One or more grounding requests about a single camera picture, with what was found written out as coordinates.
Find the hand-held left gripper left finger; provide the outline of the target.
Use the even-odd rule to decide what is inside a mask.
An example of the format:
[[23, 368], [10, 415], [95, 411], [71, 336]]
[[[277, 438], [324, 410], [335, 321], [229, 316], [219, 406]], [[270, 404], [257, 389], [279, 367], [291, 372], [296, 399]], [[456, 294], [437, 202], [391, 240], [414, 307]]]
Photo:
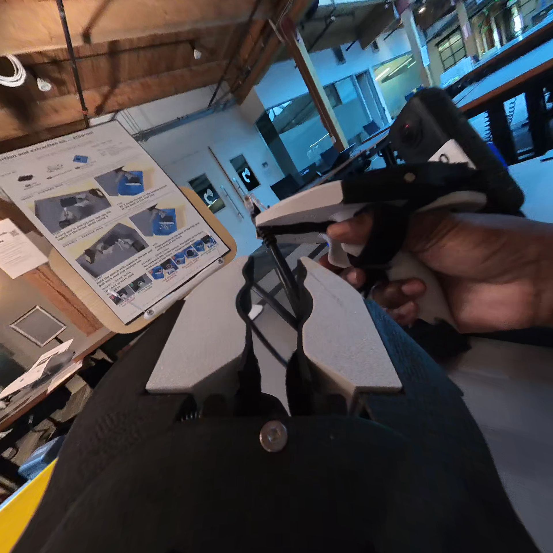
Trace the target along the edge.
[[146, 384], [183, 398], [179, 417], [250, 416], [262, 404], [254, 353], [252, 257], [239, 257], [190, 291]]

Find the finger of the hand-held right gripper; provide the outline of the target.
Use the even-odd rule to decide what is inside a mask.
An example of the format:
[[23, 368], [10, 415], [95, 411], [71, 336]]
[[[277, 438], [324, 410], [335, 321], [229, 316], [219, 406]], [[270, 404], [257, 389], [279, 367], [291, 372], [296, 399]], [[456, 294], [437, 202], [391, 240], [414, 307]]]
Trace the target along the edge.
[[265, 225], [257, 222], [257, 234], [269, 247], [276, 244], [324, 244], [332, 221], [299, 222], [290, 225]]
[[281, 200], [255, 218], [256, 228], [340, 222], [367, 207], [368, 202], [347, 203], [342, 181], [314, 186]]

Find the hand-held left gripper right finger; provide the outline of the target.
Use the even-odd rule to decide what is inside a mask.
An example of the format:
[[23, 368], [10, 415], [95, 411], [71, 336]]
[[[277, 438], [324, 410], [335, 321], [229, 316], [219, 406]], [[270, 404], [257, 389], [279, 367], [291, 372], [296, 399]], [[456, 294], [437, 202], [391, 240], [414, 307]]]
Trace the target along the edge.
[[363, 297], [318, 262], [301, 257], [297, 345], [287, 366], [292, 415], [359, 411], [366, 394], [397, 395], [403, 385]]

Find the yellow plastic bin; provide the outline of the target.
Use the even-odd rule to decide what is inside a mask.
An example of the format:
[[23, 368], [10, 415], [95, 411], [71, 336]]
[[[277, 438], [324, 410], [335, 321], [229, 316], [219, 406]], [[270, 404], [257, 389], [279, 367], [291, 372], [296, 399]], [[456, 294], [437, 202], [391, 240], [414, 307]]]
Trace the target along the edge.
[[24, 533], [45, 494], [57, 460], [1, 504], [1, 552], [11, 552]]

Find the brown office desk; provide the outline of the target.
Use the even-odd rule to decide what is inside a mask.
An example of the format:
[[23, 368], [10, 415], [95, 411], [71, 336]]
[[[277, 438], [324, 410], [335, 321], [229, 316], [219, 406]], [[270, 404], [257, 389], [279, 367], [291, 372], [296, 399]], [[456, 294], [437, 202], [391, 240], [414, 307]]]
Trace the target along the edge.
[[535, 158], [552, 163], [552, 40], [453, 100], [507, 166]]

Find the person's right hand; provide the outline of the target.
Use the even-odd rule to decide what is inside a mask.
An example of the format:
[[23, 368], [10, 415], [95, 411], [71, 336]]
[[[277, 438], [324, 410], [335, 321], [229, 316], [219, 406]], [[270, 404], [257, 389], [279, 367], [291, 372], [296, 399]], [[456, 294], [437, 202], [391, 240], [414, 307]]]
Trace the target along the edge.
[[416, 213], [406, 249], [436, 274], [463, 334], [552, 328], [552, 225], [488, 213]]

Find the phone icon door sign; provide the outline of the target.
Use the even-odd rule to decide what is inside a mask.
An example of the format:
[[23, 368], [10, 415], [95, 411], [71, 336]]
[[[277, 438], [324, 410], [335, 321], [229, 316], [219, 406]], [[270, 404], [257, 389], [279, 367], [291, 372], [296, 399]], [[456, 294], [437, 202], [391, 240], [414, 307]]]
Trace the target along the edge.
[[212, 213], [217, 213], [225, 208], [226, 204], [205, 173], [190, 179], [188, 183]]
[[259, 187], [259, 180], [243, 154], [233, 157], [230, 163], [247, 192]]

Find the square framed grey panel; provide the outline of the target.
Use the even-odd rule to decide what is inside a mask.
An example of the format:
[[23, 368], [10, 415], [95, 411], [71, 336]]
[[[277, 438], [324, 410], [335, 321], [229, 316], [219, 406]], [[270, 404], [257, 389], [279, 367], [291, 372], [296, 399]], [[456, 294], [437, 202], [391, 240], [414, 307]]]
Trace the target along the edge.
[[42, 348], [52, 341], [58, 341], [67, 325], [37, 305], [10, 323], [9, 328]]

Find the white leaflet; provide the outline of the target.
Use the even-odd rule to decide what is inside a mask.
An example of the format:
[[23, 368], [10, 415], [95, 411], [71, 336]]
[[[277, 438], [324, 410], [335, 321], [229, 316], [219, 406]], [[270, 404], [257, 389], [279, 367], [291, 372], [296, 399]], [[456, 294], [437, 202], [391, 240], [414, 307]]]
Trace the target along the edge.
[[73, 363], [75, 350], [73, 339], [62, 342], [53, 349], [39, 357], [31, 369], [24, 372], [20, 377], [8, 384], [1, 390], [1, 400], [5, 400], [25, 387], [38, 383], [38, 381], [55, 376], [62, 369]]

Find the white paper note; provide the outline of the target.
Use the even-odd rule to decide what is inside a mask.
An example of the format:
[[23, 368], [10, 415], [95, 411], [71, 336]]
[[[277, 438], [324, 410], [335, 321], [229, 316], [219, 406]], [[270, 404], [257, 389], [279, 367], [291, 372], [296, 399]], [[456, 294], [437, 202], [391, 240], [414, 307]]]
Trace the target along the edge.
[[1, 270], [17, 277], [48, 263], [47, 256], [10, 220], [1, 220]]

